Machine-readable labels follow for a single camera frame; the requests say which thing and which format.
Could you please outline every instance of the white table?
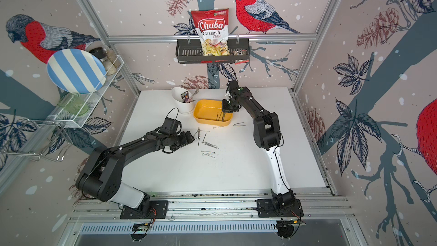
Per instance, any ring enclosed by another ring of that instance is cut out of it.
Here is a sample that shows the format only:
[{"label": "white table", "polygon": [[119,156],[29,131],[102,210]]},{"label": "white table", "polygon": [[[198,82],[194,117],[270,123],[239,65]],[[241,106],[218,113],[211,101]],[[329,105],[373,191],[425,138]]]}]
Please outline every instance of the white table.
[{"label": "white table", "polygon": [[[292,188],[325,187],[313,152],[309,146],[298,113],[287,88],[253,88],[254,98],[279,117],[285,144],[281,158],[285,175]],[[200,90],[201,99],[221,100],[225,89]],[[121,144],[138,139],[146,132],[162,125],[167,113],[175,107],[171,90],[142,91],[124,132]],[[169,117],[175,117],[174,110]],[[183,131],[197,129],[207,132],[206,141],[198,140],[173,154],[156,151],[142,156],[123,169],[122,181],[144,192],[171,193],[258,193],[270,189],[270,167],[263,149],[254,142],[252,118],[242,108],[233,113],[231,124],[222,128],[197,123],[192,114],[179,114]],[[245,122],[246,126],[233,126]],[[202,156],[201,151],[215,151],[216,158]]]}]

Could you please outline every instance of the green glass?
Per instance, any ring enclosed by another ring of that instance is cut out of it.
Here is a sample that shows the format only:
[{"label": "green glass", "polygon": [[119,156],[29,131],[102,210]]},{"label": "green glass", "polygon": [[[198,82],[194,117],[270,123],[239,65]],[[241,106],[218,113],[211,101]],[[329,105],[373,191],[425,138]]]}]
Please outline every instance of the green glass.
[{"label": "green glass", "polygon": [[76,116],[82,116],[90,110],[90,107],[79,97],[77,93],[68,93],[61,97],[58,106]]}]

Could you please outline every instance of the bird beak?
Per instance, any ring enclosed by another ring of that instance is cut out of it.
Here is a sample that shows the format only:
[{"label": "bird beak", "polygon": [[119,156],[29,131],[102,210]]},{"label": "bird beak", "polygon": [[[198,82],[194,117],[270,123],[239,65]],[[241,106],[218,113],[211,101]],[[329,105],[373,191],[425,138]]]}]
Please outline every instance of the bird beak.
[{"label": "bird beak", "polygon": [[9,36],[10,40],[12,41],[12,43],[15,43],[15,41],[17,41],[17,40],[15,39],[15,35],[14,35],[14,33],[8,33],[8,36]]}]

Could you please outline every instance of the ventilation grille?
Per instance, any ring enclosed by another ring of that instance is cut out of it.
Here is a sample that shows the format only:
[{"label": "ventilation grille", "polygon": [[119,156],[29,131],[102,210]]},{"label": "ventilation grille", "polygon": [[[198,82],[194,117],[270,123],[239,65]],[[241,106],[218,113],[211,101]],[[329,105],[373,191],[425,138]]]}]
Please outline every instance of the ventilation grille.
[{"label": "ventilation grille", "polygon": [[[131,234],[134,223],[138,222],[84,223],[80,234]],[[149,234],[224,232],[277,232],[276,221],[157,221],[148,231]]]}]

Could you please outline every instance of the striped plate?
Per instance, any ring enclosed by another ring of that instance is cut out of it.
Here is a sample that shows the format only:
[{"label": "striped plate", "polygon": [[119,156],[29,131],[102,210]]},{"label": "striped plate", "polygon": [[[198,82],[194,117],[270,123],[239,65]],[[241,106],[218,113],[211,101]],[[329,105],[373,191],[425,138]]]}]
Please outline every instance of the striped plate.
[{"label": "striped plate", "polygon": [[68,92],[92,93],[106,81],[106,71],[99,59],[78,49],[55,52],[48,60],[47,72],[55,85]]}]

